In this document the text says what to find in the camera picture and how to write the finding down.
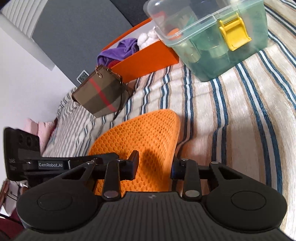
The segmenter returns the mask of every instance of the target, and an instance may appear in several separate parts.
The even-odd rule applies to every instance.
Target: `transparent plastic container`
[[[204,82],[267,46],[263,0],[150,0],[144,11],[163,43]]]

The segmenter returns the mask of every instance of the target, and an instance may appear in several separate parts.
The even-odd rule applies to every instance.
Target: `yellow clasp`
[[[238,49],[244,44],[250,42],[252,39],[248,36],[244,21],[236,13],[236,18],[228,23],[223,24],[222,20],[220,23],[220,32],[231,51]]]

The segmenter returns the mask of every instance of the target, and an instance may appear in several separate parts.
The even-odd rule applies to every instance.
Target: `transparent lid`
[[[144,11],[167,46],[186,41],[220,18],[231,18],[246,3],[262,0],[149,0]]]

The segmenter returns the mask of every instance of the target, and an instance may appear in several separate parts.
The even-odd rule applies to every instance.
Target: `purple cloth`
[[[108,66],[113,60],[122,61],[131,56],[139,51],[137,41],[135,38],[124,39],[118,43],[116,48],[103,50],[97,58],[98,65]]]

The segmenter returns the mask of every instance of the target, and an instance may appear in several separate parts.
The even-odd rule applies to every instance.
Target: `orange seat cushion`
[[[121,181],[126,191],[169,191],[170,170],[180,131],[180,119],[172,110],[153,111],[108,130],[92,145],[89,155],[115,152],[127,159],[139,151],[139,167],[133,181]],[[95,194],[101,195],[104,180]]]

